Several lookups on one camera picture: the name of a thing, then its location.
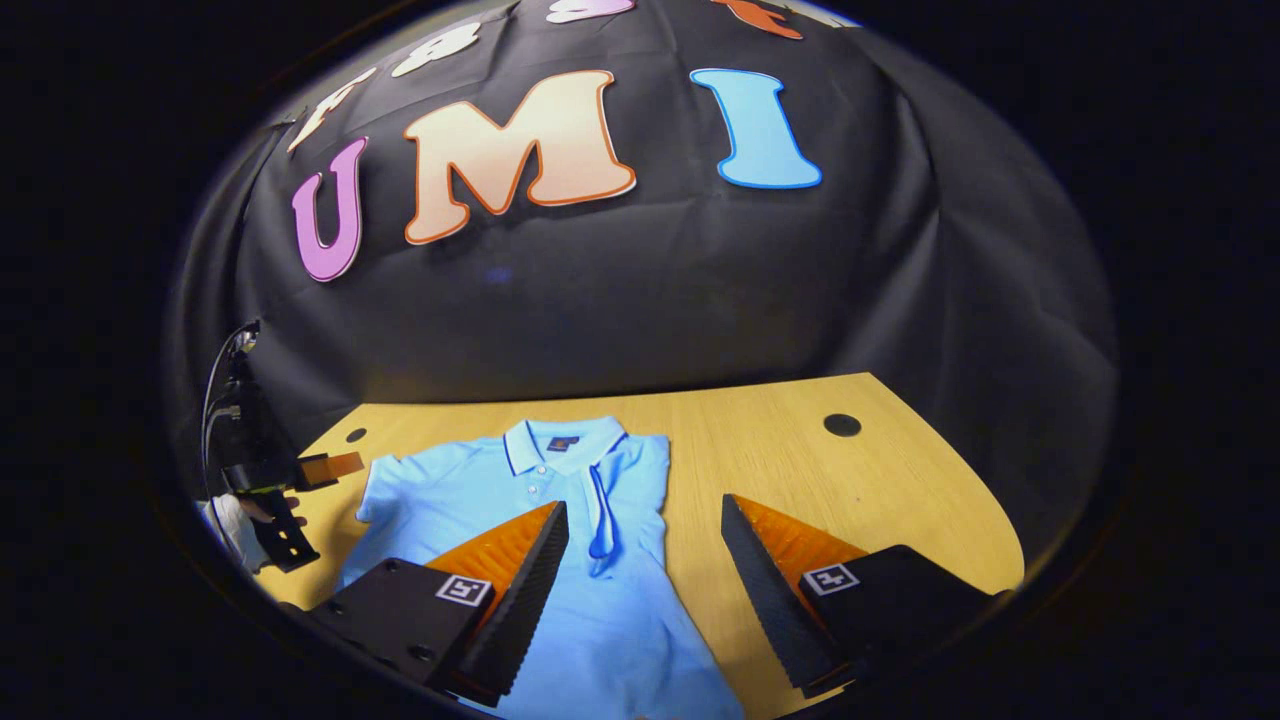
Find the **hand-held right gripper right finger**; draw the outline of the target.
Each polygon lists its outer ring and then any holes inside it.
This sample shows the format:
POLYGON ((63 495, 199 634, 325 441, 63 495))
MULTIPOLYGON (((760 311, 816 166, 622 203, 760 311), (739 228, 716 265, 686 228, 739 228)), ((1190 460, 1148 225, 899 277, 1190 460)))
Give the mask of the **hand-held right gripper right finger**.
POLYGON ((1011 589, 1011 525, 951 527, 942 511, 855 503, 823 528, 740 493, 719 530, 790 685, 808 698, 899 679, 955 644, 1011 589))

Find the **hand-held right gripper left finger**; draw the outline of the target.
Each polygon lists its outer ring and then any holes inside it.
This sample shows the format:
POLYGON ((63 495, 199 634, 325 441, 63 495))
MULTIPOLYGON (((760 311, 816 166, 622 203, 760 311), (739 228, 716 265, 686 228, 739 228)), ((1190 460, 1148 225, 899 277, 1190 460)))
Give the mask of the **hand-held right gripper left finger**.
POLYGON ((570 543, 544 503, 430 562, 388 557, 305 614, 305 625, 411 685, 495 706, 511 693, 570 543))

